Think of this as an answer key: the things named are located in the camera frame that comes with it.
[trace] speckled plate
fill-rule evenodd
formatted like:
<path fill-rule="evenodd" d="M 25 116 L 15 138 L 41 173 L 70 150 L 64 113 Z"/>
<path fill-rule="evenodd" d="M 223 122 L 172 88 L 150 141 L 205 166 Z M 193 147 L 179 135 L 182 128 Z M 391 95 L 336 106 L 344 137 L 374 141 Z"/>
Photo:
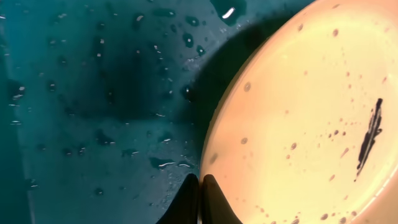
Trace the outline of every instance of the speckled plate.
<path fill-rule="evenodd" d="M 320 0 L 263 45 L 213 118 L 243 223 L 398 223 L 398 2 Z"/>

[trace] round ceramic plate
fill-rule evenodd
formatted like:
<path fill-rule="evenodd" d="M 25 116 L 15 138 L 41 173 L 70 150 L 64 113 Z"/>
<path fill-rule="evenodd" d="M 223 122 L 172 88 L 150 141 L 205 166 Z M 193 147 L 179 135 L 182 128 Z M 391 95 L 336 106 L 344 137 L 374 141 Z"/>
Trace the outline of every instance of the round ceramic plate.
<path fill-rule="evenodd" d="M 237 74 L 208 132 L 243 223 L 398 223 L 398 2 L 320 0 Z"/>

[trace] brown speckle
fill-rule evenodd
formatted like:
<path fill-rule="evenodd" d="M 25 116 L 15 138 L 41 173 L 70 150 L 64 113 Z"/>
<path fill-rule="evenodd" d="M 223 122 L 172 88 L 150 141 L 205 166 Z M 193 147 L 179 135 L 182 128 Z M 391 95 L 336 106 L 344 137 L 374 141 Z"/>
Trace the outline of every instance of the brown speckle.
<path fill-rule="evenodd" d="M 218 157 L 218 154 L 214 153 L 213 156 L 210 158 L 210 165 L 212 165 L 216 161 L 217 157 Z"/>
<path fill-rule="evenodd" d="M 321 216 L 321 220 L 326 220 L 328 218 L 328 214 L 323 214 L 322 216 Z"/>
<path fill-rule="evenodd" d="M 340 224 L 345 224 L 347 222 L 346 217 L 340 218 Z"/>
<path fill-rule="evenodd" d="M 337 35 L 338 35 L 338 29 L 334 29 L 334 31 L 333 31 L 333 36 L 334 36 L 334 37 L 337 37 Z"/>
<path fill-rule="evenodd" d="M 241 144 L 246 144 L 246 143 L 248 143 L 248 139 L 247 138 L 242 138 Z"/>
<path fill-rule="evenodd" d="M 341 154 L 340 159 L 343 158 L 343 156 L 349 151 L 348 148 L 344 149 L 344 152 Z"/>
<path fill-rule="evenodd" d="M 245 91 L 245 92 L 248 92 L 248 91 L 250 90 L 250 88 L 251 88 L 251 84 L 250 84 L 250 82 L 247 82 L 247 83 L 244 85 L 244 91 Z"/>

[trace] teal surface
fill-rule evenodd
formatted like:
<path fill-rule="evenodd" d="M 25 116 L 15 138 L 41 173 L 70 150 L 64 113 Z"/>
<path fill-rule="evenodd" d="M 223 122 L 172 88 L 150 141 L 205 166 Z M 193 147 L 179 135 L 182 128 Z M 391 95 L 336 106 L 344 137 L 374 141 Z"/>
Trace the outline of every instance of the teal surface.
<path fill-rule="evenodd" d="M 310 2 L 0 1 L 0 223 L 155 223 L 228 83 Z"/>

